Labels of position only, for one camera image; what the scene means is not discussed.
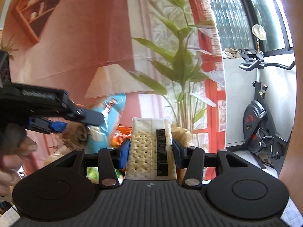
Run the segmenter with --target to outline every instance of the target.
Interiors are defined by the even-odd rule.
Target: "bike handlebar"
[[[241,63],[239,64],[239,67],[245,71],[252,71],[255,68],[264,69],[264,67],[268,67],[268,66],[276,66],[283,68],[285,70],[291,70],[293,69],[294,65],[295,65],[295,61],[293,61],[290,66],[285,66],[279,63],[262,63],[260,60],[256,60],[253,63]]]

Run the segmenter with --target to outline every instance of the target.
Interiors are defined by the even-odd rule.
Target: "paper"
[[[11,227],[19,219],[20,219],[20,216],[16,212],[16,207],[13,206],[0,217],[0,226],[1,227]]]

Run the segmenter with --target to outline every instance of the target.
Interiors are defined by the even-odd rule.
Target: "black label on package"
[[[157,135],[157,176],[168,177],[165,129],[156,131]]]

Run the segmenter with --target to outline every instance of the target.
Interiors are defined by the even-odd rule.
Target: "window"
[[[209,0],[218,27],[221,48],[257,48],[254,24],[266,31],[261,40],[265,56],[292,53],[292,40],[280,0]]]

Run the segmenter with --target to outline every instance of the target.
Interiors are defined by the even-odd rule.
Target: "finger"
[[[12,175],[12,178],[13,178],[13,180],[11,182],[12,186],[16,185],[21,180],[21,177],[18,174],[18,172],[14,172],[14,174]]]
[[[0,171],[0,184],[9,186],[13,181],[13,176],[9,173]]]
[[[4,198],[4,197],[7,197],[10,194],[11,194],[10,187],[0,184],[0,196]]]
[[[9,123],[5,128],[1,142],[2,154],[16,154],[19,144],[26,137],[26,130],[21,126]]]
[[[7,195],[5,198],[0,196],[0,202],[4,202],[4,201],[11,202],[12,200],[13,200],[12,194]]]
[[[23,164],[22,158],[16,154],[4,155],[1,162],[1,167],[8,170],[18,170]]]
[[[37,144],[28,136],[21,142],[17,154],[26,156],[37,150]]]

